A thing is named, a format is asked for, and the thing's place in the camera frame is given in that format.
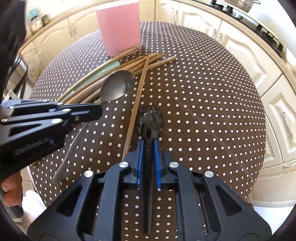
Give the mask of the left hand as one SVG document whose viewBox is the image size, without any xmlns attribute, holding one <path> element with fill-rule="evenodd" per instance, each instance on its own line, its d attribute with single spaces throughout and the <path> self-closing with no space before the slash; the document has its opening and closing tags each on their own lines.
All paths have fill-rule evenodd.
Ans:
<svg viewBox="0 0 296 241">
<path fill-rule="evenodd" d="M 5 192 L 3 200 L 4 204 L 8 207 L 17 206 L 23 200 L 23 187 L 22 187 L 21 172 L 18 171 L 10 177 L 3 180 L 1 188 Z"/>
</svg>

